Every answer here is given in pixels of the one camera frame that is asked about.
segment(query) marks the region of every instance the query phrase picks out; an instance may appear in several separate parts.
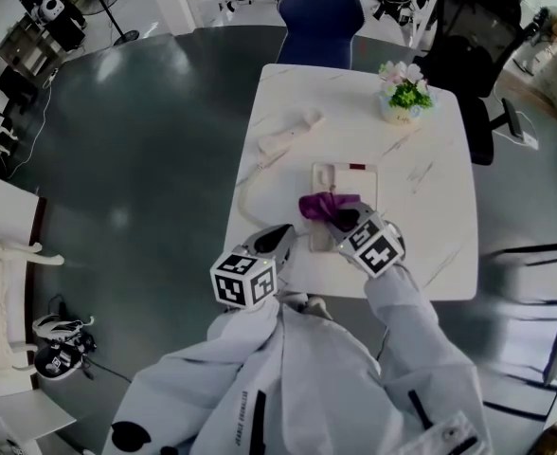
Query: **purple cloth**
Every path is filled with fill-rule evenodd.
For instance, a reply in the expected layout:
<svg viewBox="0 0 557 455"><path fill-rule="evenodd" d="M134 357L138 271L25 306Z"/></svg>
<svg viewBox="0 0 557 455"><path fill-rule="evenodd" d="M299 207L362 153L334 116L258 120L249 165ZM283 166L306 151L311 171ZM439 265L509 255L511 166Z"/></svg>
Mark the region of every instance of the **purple cloth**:
<svg viewBox="0 0 557 455"><path fill-rule="evenodd" d="M338 228L347 228L349 225L341 224L345 218L339 214L339 208L344 204L359 202L360 200L361 196L358 194L319 192L300 197L299 211L302 216L311 221L330 222Z"/></svg>

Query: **black office chair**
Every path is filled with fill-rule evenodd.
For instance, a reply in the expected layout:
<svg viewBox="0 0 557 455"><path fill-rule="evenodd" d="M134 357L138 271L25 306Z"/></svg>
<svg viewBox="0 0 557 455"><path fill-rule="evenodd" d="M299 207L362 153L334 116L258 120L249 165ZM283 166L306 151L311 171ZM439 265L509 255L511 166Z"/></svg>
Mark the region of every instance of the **black office chair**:
<svg viewBox="0 0 557 455"><path fill-rule="evenodd" d="M480 99L490 95L504 64L529 35L520 27L520 1L438 0L437 17L430 52L414 62L430 84L458 97L472 161L491 165L492 130L508 123L511 134L523 137L508 100L502 100L505 113L489 120Z"/></svg>

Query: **desk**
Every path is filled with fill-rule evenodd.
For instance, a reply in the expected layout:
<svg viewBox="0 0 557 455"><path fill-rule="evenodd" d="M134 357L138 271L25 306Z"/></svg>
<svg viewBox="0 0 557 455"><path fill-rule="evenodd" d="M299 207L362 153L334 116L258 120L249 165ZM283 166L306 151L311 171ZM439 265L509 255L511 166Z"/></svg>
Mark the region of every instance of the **desk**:
<svg viewBox="0 0 557 455"><path fill-rule="evenodd" d="M307 227L297 200L311 193L315 162L375 164L378 210L401 229L405 263L430 300L468 300L476 294L478 263L476 198L472 164L458 102L438 90L440 105L420 128L382 121L374 93L377 75L321 67L269 64L261 73L239 168L240 180L256 163L261 136L287 128L315 107L327 118L261 173L248 209L269 224ZM234 191L225 249L256 228L237 211ZM336 253L311 253L298 239L289 289L363 298L366 276Z"/></svg>

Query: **white jacket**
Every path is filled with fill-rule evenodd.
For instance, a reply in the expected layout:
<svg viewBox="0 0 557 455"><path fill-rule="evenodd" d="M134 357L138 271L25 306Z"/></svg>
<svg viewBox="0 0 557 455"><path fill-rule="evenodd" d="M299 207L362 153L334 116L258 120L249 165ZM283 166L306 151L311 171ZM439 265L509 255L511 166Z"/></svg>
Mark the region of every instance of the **white jacket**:
<svg viewBox="0 0 557 455"><path fill-rule="evenodd" d="M389 329L381 374L343 327L269 299L219 316L207 342L138 373L103 454L491 453L476 367L406 270L365 292Z"/></svg>

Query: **green leaves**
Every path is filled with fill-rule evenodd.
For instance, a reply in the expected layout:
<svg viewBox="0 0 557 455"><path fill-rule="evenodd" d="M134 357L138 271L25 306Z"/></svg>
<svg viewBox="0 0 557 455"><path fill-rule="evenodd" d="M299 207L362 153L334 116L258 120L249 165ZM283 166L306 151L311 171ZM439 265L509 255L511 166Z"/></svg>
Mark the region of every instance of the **green leaves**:
<svg viewBox="0 0 557 455"><path fill-rule="evenodd" d="M399 84L396 88L396 93L390 99L390 106L401 106L405 110L416 104L421 108L431 108L432 99L428 95L420 93L416 85L409 81Z"/></svg>

